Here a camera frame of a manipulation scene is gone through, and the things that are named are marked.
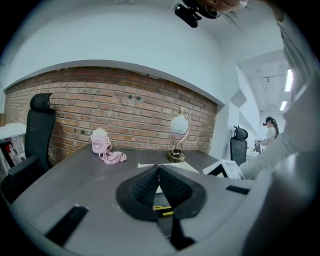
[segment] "ceiling lamp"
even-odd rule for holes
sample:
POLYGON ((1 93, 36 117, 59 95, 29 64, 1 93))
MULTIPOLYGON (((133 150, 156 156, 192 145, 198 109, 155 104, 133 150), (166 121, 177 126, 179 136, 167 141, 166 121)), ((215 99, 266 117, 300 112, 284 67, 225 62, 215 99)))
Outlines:
POLYGON ((294 82, 294 75, 292 74, 291 69, 288 69, 288 75, 286 77, 286 85, 285 85, 285 91, 290 92, 292 84, 294 82))
POLYGON ((282 101, 282 104, 281 104, 281 107, 280 107, 280 111, 284 111, 285 110, 285 107, 287 105, 287 101, 282 101))

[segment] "black hair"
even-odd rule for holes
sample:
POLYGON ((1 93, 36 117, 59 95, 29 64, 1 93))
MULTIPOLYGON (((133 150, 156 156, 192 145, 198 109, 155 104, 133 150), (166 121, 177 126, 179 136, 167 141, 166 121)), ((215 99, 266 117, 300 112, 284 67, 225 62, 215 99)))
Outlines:
POLYGON ((271 122, 271 124, 273 124, 275 128, 275 139, 276 139, 279 136, 279 128, 278 128, 277 121, 271 116, 268 116, 265 120, 265 123, 267 124, 268 122, 271 122))

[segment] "black office chair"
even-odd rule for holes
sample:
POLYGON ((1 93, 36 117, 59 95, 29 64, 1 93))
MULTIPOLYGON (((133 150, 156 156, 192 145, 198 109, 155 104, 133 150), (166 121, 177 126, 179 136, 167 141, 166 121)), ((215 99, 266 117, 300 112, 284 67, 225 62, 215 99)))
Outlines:
POLYGON ((56 120, 56 111, 49 108, 52 93, 32 97, 26 121, 24 152, 26 160, 12 167, 1 183, 1 189, 10 204, 52 165, 48 147, 56 120))
POLYGON ((234 137, 230 139, 230 155, 231 160, 240 166, 247 160, 248 132, 240 127, 234 126, 234 128, 234 137))

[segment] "lamp shade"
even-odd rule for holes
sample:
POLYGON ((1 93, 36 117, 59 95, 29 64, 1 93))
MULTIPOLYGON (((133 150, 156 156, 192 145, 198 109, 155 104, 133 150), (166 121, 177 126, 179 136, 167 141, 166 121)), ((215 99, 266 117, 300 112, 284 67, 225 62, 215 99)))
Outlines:
POLYGON ((175 134, 185 134, 188 130, 188 120, 180 114, 171 120, 171 132, 175 134))

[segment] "pink bag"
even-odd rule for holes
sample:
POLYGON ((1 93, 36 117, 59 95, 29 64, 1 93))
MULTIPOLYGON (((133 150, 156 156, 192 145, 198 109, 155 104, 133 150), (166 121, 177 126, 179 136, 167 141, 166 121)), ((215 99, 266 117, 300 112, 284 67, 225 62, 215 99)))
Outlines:
POLYGON ((98 128, 92 132, 90 136, 92 142, 92 151, 99 154, 101 160, 107 165, 127 160, 127 156, 122 152, 111 152, 112 145, 107 136, 107 132, 98 128))

